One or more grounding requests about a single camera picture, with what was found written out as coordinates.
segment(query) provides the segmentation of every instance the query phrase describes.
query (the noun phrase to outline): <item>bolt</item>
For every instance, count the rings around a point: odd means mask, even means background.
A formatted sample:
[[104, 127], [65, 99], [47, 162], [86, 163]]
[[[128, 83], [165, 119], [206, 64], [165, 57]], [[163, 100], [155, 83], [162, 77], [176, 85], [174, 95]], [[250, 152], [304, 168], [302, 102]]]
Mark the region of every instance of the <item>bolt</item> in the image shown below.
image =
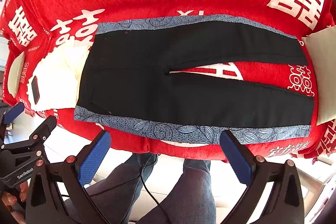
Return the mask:
[[43, 162], [44, 162], [43, 160], [38, 160], [38, 161], [36, 162], [36, 165], [37, 165], [37, 166], [41, 166], [41, 165], [43, 165]]
[[287, 160], [287, 164], [291, 167], [295, 165], [295, 163], [292, 160]]
[[263, 156], [260, 156], [260, 155], [257, 155], [255, 158], [258, 162], [264, 162], [265, 161], [265, 158]]
[[72, 162], [75, 161], [75, 159], [76, 159], [75, 156], [69, 156], [69, 157], [67, 157], [67, 162], [68, 162], [68, 163], [72, 163]]

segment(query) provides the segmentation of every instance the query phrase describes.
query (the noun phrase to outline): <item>gray jeans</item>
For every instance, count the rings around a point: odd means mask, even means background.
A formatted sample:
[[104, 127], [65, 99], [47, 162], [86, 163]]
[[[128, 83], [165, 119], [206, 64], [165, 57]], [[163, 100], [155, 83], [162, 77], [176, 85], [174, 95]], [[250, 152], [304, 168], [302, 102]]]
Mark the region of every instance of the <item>gray jeans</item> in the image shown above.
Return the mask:
[[[105, 179], [86, 191], [92, 197], [101, 213], [111, 224], [128, 224], [134, 202], [139, 198], [143, 184], [139, 176], [146, 181], [156, 164], [157, 155], [152, 153], [133, 154], [125, 163], [120, 164]], [[172, 224], [216, 224], [216, 205], [211, 193], [209, 160], [184, 160], [183, 174], [169, 195], [160, 203], [167, 212]], [[70, 217], [83, 223], [71, 201], [66, 207]], [[142, 217], [137, 224], [170, 224], [167, 216], [158, 206]]]

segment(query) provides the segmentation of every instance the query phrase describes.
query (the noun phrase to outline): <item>fingernail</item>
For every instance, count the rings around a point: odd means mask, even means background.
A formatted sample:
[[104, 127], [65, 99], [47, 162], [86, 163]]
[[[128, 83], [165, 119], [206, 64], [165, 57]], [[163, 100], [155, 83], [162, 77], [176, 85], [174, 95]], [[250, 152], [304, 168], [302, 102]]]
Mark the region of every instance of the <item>fingernail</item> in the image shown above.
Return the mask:
[[13, 204], [15, 204], [15, 203], [17, 202], [17, 199], [16, 199], [16, 197], [14, 197], [14, 196], [10, 196], [10, 197], [8, 197], [8, 202], [9, 202], [11, 205], [13, 205]]

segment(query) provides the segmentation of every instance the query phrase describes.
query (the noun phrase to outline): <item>blue gripper pad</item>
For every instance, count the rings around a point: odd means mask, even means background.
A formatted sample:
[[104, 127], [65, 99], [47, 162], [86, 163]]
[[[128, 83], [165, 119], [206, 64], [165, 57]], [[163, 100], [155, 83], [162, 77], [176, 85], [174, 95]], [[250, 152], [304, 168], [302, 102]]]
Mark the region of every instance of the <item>blue gripper pad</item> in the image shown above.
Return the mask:
[[250, 186], [252, 183], [252, 168], [225, 131], [221, 133], [219, 143], [239, 182]]
[[78, 180], [82, 187], [91, 183], [110, 146], [111, 135], [105, 131], [79, 169]]
[[25, 110], [25, 105], [23, 103], [16, 104], [10, 111], [5, 114], [3, 119], [4, 124], [10, 124], [13, 122], [23, 111]]

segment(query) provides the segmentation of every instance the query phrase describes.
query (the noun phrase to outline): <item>pant leg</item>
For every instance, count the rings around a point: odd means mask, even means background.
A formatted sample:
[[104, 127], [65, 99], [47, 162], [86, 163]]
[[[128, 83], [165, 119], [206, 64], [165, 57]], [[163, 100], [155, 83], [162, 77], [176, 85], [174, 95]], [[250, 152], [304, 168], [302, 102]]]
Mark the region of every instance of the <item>pant leg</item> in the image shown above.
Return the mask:
[[[160, 205], [173, 224], [216, 224], [210, 161], [184, 160], [182, 176]], [[149, 223], [170, 224], [158, 206], [137, 222]]]
[[[143, 169], [142, 177], [146, 181], [152, 173], [156, 162], [157, 154], [134, 153], [125, 163], [117, 166], [105, 180], [86, 189], [89, 195], [94, 195], [123, 184], [91, 197], [92, 201], [111, 224], [128, 224], [132, 206], [139, 198], [143, 186], [139, 176], [140, 168], [142, 165], [152, 164]], [[83, 223], [70, 199], [65, 201], [65, 205], [70, 217], [77, 222]]]

